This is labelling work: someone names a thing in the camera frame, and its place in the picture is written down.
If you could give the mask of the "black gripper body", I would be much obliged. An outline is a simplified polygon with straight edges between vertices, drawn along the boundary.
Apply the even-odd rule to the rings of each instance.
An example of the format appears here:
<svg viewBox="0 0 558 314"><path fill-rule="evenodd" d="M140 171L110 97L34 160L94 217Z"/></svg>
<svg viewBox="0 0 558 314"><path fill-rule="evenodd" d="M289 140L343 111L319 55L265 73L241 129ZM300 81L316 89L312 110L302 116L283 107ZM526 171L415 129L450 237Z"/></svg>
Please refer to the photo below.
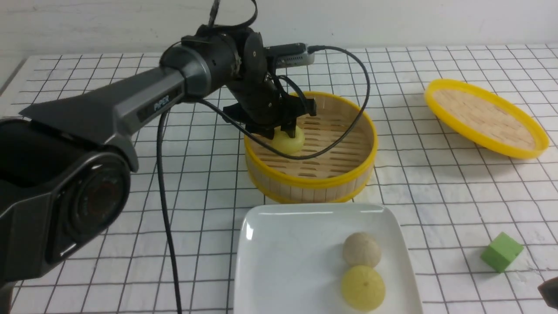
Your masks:
<svg viewBox="0 0 558 314"><path fill-rule="evenodd" d="M235 105L223 108L230 120L247 126L281 127L296 123L304 115L316 115L316 102L303 92L289 95L282 87L277 69L271 69L265 56L260 33L233 32L241 66L238 78L226 86L237 100Z"/></svg>

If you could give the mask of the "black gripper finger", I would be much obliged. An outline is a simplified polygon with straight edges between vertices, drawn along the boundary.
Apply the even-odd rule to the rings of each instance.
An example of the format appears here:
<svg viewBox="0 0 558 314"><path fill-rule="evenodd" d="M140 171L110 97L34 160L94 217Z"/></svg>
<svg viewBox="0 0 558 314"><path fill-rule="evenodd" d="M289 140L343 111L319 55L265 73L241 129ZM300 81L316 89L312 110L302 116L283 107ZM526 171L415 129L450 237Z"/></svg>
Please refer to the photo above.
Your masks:
<svg viewBox="0 0 558 314"><path fill-rule="evenodd" d="M247 131L252 134L260 135L272 140L275 136L275 129L262 126L247 126Z"/></svg>
<svg viewBox="0 0 558 314"><path fill-rule="evenodd" d="M289 138L295 138L297 133L296 127L296 123L284 123L281 125L281 131L286 133Z"/></svg>

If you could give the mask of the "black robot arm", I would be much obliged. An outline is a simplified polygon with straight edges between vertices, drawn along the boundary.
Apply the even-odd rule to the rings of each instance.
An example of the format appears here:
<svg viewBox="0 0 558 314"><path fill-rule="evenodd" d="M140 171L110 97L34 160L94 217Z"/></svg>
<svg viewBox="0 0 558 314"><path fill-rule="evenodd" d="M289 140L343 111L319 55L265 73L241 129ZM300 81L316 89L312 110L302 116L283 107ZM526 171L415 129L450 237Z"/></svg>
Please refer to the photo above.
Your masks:
<svg viewBox="0 0 558 314"><path fill-rule="evenodd" d="M248 27L201 26L153 69L2 119L1 284L45 275L117 219L139 167L131 137L158 115L227 87L233 121L267 138L290 133L316 106L282 96L270 74L313 61L306 44L265 47Z"/></svg>

